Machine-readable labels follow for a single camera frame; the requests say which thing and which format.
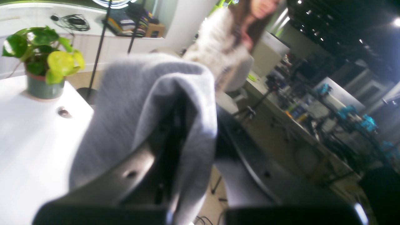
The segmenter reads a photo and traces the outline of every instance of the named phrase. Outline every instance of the ceiling light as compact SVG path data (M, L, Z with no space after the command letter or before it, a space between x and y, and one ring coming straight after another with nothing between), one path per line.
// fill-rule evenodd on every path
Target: ceiling light
M400 17L397 18L397 19L395 19L394 22L393 22L393 24L394 24L395 26L400 27Z

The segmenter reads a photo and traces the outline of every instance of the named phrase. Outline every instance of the cardboard box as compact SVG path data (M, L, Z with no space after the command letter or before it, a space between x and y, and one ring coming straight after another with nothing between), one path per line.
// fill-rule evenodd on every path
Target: cardboard box
M146 32L147 38L161 38L164 35L165 26L161 23L159 24L149 24Z

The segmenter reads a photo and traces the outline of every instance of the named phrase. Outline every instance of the tripod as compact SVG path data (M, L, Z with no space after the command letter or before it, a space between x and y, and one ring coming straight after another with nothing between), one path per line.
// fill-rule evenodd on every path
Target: tripod
M257 115L256 110L258 107L260 107L260 105L262 104L262 102L264 101L265 98L268 97L269 94L271 94L274 90L272 90L271 88L268 89L267 93L265 93L262 98L260 98L253 107L251 106L246 106L246 108L239 110L238 112L235 112L234 114L232 114L234 117L238 116L242 113L247 112L244 117L241 119L241 123L243 123L247 118L249 118L250 120L254 119L254 117Z

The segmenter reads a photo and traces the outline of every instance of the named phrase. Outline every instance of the teal object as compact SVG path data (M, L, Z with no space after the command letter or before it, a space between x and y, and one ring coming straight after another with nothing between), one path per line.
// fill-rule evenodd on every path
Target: teal object
M375 123L375 120L372 117L365 114L363 118L364 120L361 122L361 126L368 132L372 132L378 128L378 126Z
M54 99L62 95L64 90L65 78L58 84L47 85L44 76L28 74L28 93L36 98Z

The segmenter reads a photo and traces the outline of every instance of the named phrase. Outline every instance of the gray cloth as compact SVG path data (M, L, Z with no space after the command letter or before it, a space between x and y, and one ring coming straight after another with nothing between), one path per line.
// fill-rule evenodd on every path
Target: gray cloth
M80 187L121 162L185 94L193 123L181 151L170 206L174 224L188 225L207 190L217 135L214 78L204 66L166 54L135 54L105 73L96 110L75 156L70 188Z

